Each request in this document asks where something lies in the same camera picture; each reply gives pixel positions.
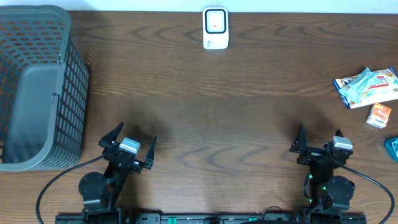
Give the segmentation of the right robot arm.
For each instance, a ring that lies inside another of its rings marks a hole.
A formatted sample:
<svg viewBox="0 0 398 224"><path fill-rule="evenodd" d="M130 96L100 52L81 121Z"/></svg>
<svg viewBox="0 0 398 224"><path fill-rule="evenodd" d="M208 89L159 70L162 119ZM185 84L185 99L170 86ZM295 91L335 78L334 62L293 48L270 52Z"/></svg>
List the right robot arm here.
<svg viewBox="0 0 398 224"><path fill-rule="evenodd" d="M312 211L347 211L353 197L354 183L343 176L335 175L334 170L345 165L353 154L352 142L337 130L332 140L323 147L311 147L307 142L304 125L301 124L289 151L298 154L298 164L309 166L307 196L312 201Z"/></svg>

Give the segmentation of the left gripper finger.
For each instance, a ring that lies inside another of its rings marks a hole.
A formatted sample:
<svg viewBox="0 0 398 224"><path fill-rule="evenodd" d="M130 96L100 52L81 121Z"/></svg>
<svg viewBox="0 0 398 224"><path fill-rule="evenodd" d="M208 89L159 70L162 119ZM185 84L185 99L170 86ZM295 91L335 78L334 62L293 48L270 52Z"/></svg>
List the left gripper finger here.
<svg viewBox="0 0 398 224"><path fill-rule="evenodd" d="M146 159L144 162L144 168L147 170L151 170L154 163L154 154L155 154L155 145L156 145L157 136L154 137L154 140L151 143L150 149L147 152Z"/></svg>
<svg viewBox="0 0 398 224"><path fill-rule="evenodd" d="M102 148L108 148L108 147L113 147L115 140L117 140L122 128L123 128L123 122L121 122L116 128L114 128L112 131L110 131L108 134L103 136L99 140L99 146Z"/></svg>

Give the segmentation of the cream snack bag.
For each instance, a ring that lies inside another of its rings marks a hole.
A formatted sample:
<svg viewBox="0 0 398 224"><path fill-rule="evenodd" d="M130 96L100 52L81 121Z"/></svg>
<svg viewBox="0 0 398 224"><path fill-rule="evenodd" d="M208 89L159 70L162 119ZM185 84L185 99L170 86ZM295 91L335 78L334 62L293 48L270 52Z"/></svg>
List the cream snack bag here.
<svg viewBox="0 0 398 224"><path fill-rule="evenodd" d="M392 66L383 70L373 71L377 80L374 80L373 84L367 90L364 90L360 102L351 101L342 94L341 89L344 86L369 71L370 69L366 68L358 75L333 80L333 84L348 110L397 99L397 71Z"/></svg>

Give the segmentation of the orange tissue pack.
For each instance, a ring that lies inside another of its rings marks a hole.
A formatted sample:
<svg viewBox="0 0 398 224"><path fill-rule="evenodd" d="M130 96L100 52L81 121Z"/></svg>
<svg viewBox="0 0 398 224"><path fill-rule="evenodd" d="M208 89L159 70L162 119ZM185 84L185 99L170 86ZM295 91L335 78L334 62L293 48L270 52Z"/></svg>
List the orange tissue pack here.
<svg viewBox="0 0 398 224"><path fill-rule="evenodd" d="M375 103L370 109L366 123L379 129L385 128L387 126L391 111L391 108L380 103Z"/></svg>

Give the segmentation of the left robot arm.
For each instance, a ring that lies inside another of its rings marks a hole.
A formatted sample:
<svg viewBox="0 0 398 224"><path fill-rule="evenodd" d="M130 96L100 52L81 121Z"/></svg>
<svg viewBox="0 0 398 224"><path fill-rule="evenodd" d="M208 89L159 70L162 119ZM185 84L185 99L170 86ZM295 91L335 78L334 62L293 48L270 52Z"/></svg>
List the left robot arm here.
<svg viewBox="0 0 398 224"><path fill-rule="evenodd" d="M84 216L86 222L125 223L126 213L117 207L119 195L129 175L150 170L154 163L156 138L152 141L144 162L136 159L141 148L139 142L124 138L117 142L123 128L120 123L114 130L99 140L103 148L103 159L108 161L104 173L90 172L82 177L78 190L83 197Z"/></svg>

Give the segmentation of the teal snack packet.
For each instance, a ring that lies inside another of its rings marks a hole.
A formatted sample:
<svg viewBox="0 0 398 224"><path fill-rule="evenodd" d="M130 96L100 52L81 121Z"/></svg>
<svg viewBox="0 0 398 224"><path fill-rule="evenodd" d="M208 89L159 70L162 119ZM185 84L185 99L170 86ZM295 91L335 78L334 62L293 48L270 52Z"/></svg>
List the teal snack packet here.
<svg viewBox="0 0 398 224"><path fill-rule="evenodd" d="M341 88L339 93L349 101L360 103L363 93L377 82L376 73L366 68L355 79Z"/></svg>

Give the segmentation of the blue mouthwash bottle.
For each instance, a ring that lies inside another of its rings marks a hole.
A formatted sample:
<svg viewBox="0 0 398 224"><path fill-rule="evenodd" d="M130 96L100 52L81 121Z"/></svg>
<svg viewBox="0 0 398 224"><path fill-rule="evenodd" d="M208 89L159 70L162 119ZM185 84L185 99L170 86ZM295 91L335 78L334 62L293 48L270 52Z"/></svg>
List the blue mouthwash bottle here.
<svg viewBox="0 0 398 224"><path fill-rule="evenodd" d="M393 161L398 162L397 150L398 150L398 139L397 137L389 138L384 141L384 147L390 155Z"/></svg>

